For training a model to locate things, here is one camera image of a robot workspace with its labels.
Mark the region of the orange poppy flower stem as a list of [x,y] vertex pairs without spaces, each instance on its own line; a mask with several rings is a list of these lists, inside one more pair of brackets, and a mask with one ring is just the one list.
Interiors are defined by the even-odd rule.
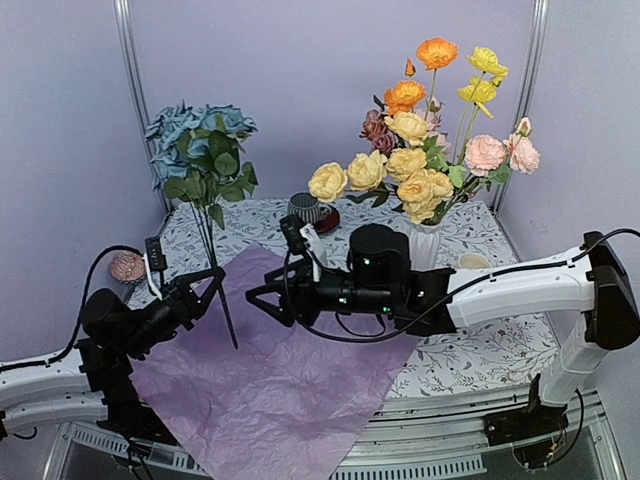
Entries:
[[427,89],[423,84],[415,81],[415,66],[411,59],[405,65],[406,80],[398,82],[393,88],[384,93],[385,124],[406,145],[422,147],[429,132],[427,122],[428,113],[422,116],[415,113],[421,101],[425,101],[426,108],[430,108],[435,93],[437,71],[449,66],[458,57],[458,46],[442,37],[424,40],[415,53],[416,59],[427,72],[432,73],[432,85]]

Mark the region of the white ribbed vase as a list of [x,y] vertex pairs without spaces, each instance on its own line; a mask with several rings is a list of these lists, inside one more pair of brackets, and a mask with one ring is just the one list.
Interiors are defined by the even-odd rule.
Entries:
[[434,269],[441,243],[441,226],[405,222],[401,231],[408,237],[411,269],[415,271]]

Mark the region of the purple wrapping paper sheet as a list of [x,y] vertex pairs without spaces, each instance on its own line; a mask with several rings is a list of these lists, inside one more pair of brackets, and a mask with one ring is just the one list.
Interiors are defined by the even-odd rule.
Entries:
[[344,344],[280,325],[245,294],[281,263],[247,247],[225,268],[232,322],[213,304],[133,365],[140,398],[215,479],[329,477],[417,343]]

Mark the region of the three rose flower stem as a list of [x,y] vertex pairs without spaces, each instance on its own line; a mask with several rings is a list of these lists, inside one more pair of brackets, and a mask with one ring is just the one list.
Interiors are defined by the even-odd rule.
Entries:
[[385,104],[376,95],[373,102],[375,108],[366,113],[359,137],[370,143],[372,152],[389,157],[397,146],[396,136],[385,122]]

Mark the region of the pale yellow rose stem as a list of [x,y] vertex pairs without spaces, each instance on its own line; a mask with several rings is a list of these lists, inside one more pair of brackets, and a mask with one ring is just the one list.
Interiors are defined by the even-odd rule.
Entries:
[[396,198],[396,210],[411,223],[440,223],[442,207],[454,194],[446,173],[447,155],[435,137],[427,135],[422,147],[411,147],[395,136],[397,146],[389,157],[372,152],[370,146],[368,153],[356,154],[347,167],[337,162],[321,165],[308,182],[309,193],[322,203],[347,196],[355,203],[373,198],[378,206]]

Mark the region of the blue hydrangea flower bunch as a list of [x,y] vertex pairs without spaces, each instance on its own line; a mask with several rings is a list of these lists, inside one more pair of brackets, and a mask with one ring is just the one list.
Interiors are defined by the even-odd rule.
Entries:
[[225,228],[223,204],[244,200],[258,186],[253,164],[241,160],[243,143],[256,132],[255,121],[234,105],[184,102],[163,108],[146,127],[153,188],[190,206],[212,267],[219,265],[214,233]]

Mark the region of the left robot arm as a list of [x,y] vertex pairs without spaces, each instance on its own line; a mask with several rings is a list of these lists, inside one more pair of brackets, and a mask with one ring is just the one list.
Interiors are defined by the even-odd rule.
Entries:
[[189,331],[208,310],[225,272],[217,267],[175,277],[140,309],[113,291],[95,291],[79,314],[84,338],[70,350],[1,367],[1,435],[85,421],[121,435],[168,445],[176,439],[136,391],[133,361]]

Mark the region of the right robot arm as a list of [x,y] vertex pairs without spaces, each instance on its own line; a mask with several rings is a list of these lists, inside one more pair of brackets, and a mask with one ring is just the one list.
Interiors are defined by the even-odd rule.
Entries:
[[267,273],[246,300],[284,326],[312,330],[323,312],[388,318],[394,334],[429,337],[485,321],[555,311],[582,320],[559,357],[529,387],[527,404],[485,416],[491,445],[564,430],[566,409],[585,379],[610,352],[639,337],[639,310],[625,268],[607,234],[592,231],[563,253],[480,271],[415,271],[408,237],[367,224],[349,238],[345,269],[328,267],[310,226],[281,221],[288,251],[281,268]]

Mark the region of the pale pink peony stem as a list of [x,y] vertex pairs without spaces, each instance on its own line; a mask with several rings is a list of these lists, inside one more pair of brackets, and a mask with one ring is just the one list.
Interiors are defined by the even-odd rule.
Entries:
[[446,173],[454,194],[442,207],[444,217],[455,205],[465,203],[482,189],[505,185],[513,172],[533,174],[540,167],[541,156],[531,140],[533,124],[522,117],[506,139],[482,134],[471,137],[461,156],[449,164]]

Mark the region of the pink peony flower stem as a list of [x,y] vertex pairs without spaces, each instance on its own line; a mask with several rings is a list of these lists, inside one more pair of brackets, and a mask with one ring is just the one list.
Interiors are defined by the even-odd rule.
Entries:
[[436,138],[436,145],[442,148],[442,152],[444,155],[448,155],[451,151],[451,143],[448,140],[448,134],[441,130],[441,109],[443,107],[443,103],[438,100],[436,97],[433,97],[425,112],[423,113],[423,117],[425,118],[428,125],[428,136]]

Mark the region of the yellow flower stem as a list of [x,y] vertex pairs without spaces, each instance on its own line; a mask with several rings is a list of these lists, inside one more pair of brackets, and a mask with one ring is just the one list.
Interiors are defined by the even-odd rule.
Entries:
[[483,114],[489,119],[494,118],[487,104],[496,99],[499,87],[509,76],[509,68],[488,47],[475,47],[466,59],[475,74],[466,86],[457,90],[459,99],[464,102],[454,139],[453,160],[457,165],[462,164],[466,144],[471,139],[478,116]]

